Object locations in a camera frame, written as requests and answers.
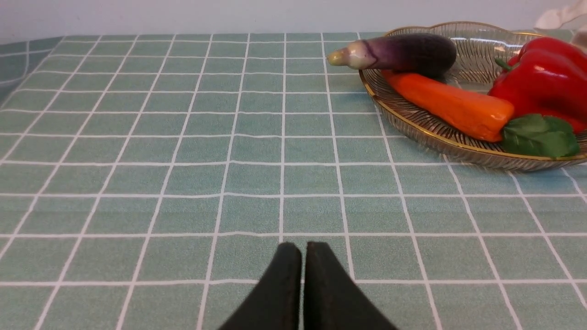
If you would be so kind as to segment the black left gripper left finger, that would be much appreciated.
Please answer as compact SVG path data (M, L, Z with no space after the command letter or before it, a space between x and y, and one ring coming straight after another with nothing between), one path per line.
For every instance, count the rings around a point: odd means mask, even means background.
M262 277L221 330L297 330L302 255L282 242Z

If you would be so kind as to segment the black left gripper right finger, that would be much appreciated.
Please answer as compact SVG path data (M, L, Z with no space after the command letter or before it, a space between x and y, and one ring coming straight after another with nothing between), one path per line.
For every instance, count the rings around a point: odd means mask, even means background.
M305 257L306 330L396 330L352 281L325 242L308 242Z

